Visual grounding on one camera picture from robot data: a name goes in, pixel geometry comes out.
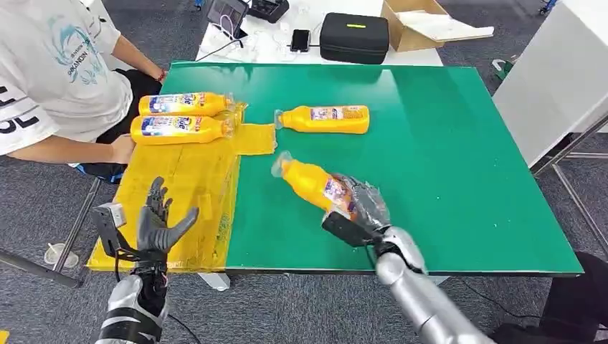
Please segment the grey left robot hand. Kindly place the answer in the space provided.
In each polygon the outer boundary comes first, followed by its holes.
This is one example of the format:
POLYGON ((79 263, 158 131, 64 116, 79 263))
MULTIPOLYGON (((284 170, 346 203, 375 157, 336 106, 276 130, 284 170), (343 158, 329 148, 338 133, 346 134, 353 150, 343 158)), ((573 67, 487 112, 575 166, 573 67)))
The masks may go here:
POLYGON ((164 179, 156 177, 142 206, 137 224, 137 248, 140 251, 160 252, 167 255, 171 248, 195 225, 199 208, 191 208, 173 227, 167 224, 168 210, 173 199, 165 200, 168 188, 164 179))

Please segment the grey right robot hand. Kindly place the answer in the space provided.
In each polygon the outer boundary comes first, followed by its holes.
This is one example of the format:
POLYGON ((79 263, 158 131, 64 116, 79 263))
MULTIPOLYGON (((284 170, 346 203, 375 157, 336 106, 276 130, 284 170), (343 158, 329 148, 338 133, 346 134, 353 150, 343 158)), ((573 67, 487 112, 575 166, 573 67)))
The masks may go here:
POLYGON ((380 230, 391 224, 388 207, 377 187, 339 173, 333 177, 346 187, 351 198, 347 210, 352 222, 370 230, 380 230))

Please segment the person's right hand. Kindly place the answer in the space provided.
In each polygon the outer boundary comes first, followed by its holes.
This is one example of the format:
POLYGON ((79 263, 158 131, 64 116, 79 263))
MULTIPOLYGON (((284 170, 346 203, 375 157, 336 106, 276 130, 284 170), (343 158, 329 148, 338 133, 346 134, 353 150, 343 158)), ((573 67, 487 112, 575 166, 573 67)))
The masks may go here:
POLYGON ((123 134, 117 137, 111 144, 111 163, 128 164, 133 154, 136 143, 130 134, 123 134))

